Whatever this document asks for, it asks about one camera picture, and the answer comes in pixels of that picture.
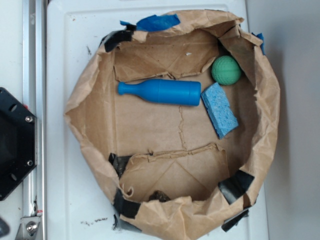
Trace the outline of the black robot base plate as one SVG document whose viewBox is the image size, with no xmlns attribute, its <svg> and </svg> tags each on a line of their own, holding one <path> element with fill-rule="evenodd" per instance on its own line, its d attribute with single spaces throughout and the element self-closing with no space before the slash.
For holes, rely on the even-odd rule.
<svg viewBox="0 0 320 240">
<path fill-rule="evenodd" d="M 0 200 L 4 201 L 36 166 L 36 117 L 0 88 Z"/>
</svg>

